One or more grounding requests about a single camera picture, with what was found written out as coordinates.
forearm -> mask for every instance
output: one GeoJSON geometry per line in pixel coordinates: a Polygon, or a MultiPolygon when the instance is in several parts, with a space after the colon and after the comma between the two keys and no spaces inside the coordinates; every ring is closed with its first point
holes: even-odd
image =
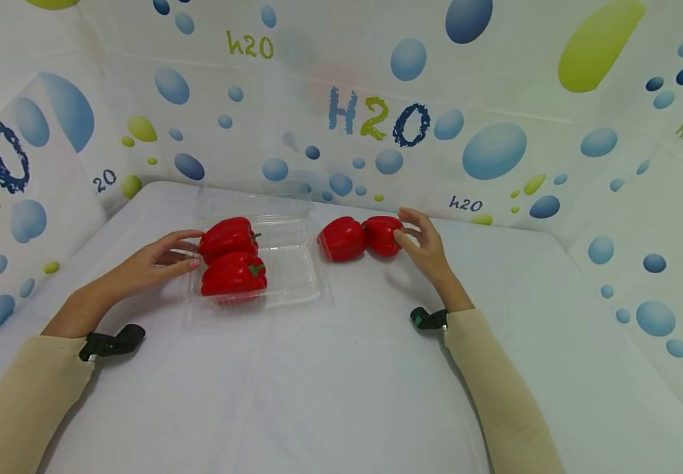
{"type": "Polygon", "coordinates": [[[445,344],[476,405],[495,473],[564,473],[539,405],[483,313],[451,313],[447,324],[445,344]]]}
{"type": "Polygon", "coordinates": [[[0,474],[35,473],[49,441],[80,398],[93,364],[85,339],[33,336],[0,380],[0,474]]]}

black strap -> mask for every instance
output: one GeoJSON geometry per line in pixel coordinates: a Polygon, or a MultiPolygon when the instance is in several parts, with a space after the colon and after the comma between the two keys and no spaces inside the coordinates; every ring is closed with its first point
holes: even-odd
{"type": "Polygon", "coordinates": [[[129,354],[136,350],[145,335],[146,331],[140,325],[127,325],[116,336],[92,332],[78,356],[82,361],[88,362],[92,355],[103,357],[129,354]]]}

plastic clamshell container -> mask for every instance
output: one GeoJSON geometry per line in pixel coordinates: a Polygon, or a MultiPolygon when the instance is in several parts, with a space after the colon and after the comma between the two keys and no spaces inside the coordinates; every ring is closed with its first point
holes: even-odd
{"type": "Polygon", "coordinates": [[[241,293],[202,296],[201,265],[190,275],[188,290],[213,306],[280,305],[306,303],[320,298],[326,289],[327,269],[317,235],[320,224],[310,218],[312,201],[305,185],[287,183],[223,184],[218,189],[200,188],[196,198],[197,228],[236,216],[250,220],[258,257],[265,263],[267,288],[241,293]]]}

backdrop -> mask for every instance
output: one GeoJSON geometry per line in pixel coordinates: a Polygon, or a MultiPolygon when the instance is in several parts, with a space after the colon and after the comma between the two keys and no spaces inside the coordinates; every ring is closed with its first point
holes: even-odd
{"type": "Polygon", "coordinates": [[[555,235],[683,403],[683,0],[0,0],[0,325],[143,184],[286,179],[555,235]]]}

hand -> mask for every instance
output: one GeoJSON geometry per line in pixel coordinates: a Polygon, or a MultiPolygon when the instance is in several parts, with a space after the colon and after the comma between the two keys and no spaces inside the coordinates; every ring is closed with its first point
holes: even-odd
{"type": "Polygon", "coordinates": [[[197,251],[195,244],[183,239],[202,235],[201,230],[178,230],[143,246],[107,274],[70,295],[41,335],[85,338],[119,301],[196,269],[200,261],[173,249],[197,251]]]}
{"type": "Polygon", "coordinates": [[[417,226],[418,229],[405,226],[402,230],[395,230],[393,236],[415,266],[434,286],[446,309],[454,313],[475,308],[465,288],[449,266],[441,235],[436,231],[431,219],[421,211],[406,207],[399,209],[399,219],[403,223],[417,226]],[[420,246],[407,235],[414,236],[420,246]]]}

